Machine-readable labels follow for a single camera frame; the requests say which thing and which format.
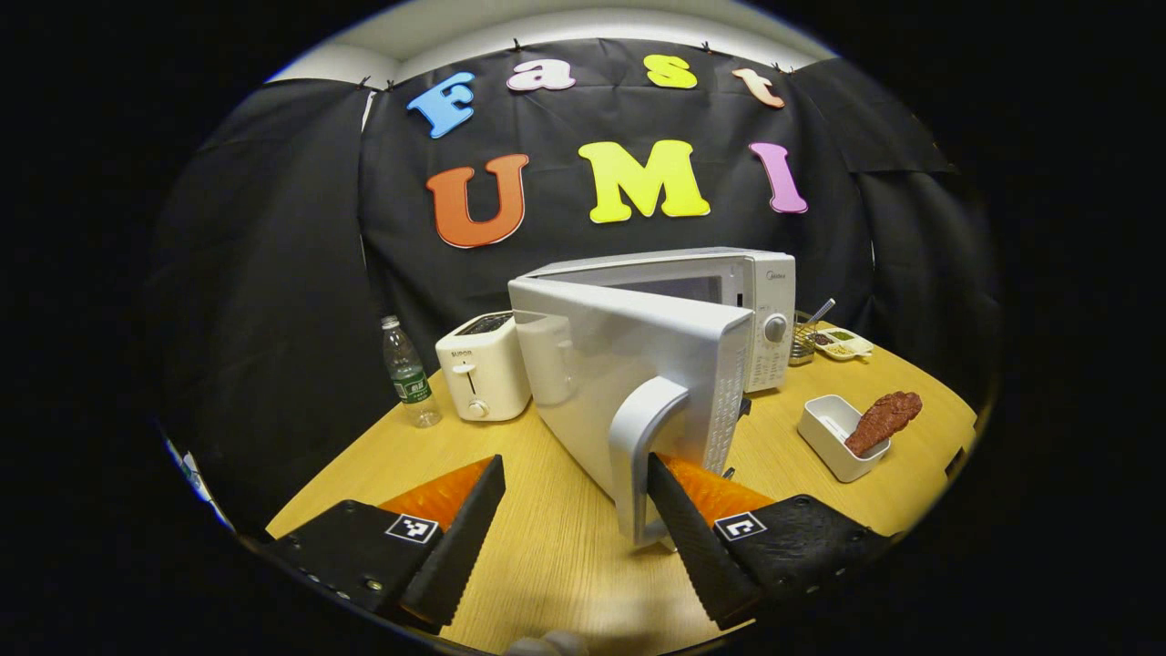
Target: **white microwave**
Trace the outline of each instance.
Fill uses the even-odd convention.
[[[508,289],[539,417],[614,501],[620,534],[635,546],[668,544],[647,496],[647,457],[724,471],[753,312],[540,276]]]
[[[745,392],[785,383],[793,344],[794,258],[726,246],[560,261],[522,277],[614,287],[753,311]]]

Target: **microwave control dial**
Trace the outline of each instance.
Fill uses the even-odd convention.
[[[771,313],[765,319],[765,339],[773,344],[780,344],[781,338],[786,334],[786,324],[784,313]]]
[[[490,407],[486,405],[486,402],[484,401],[471,401],[470,415],[478,418],[485,417],[486,415],[490,415]]]

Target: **metal cup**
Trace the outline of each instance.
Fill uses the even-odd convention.
[[[817,334],[817,320],[807,323],[810,318],[805,311],[794,311],[794,339],[789,347],[789,366],[798,367],[814,361],[814,336]]]

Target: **white bowl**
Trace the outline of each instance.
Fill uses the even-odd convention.
[[[847,449],[847,438],[855,432],[862,416],[842,397],[828,395],[806,402],[806,410],[798,423],[798,433],[843,484],[873,470],[891,449],[890,439],[874,445],[865,458],[858,458]]]

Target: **white toaster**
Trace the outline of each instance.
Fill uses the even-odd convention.
[[[505,422],[531,401],[513,313],[476,316],[437,340],[437,361],[462,419]]]

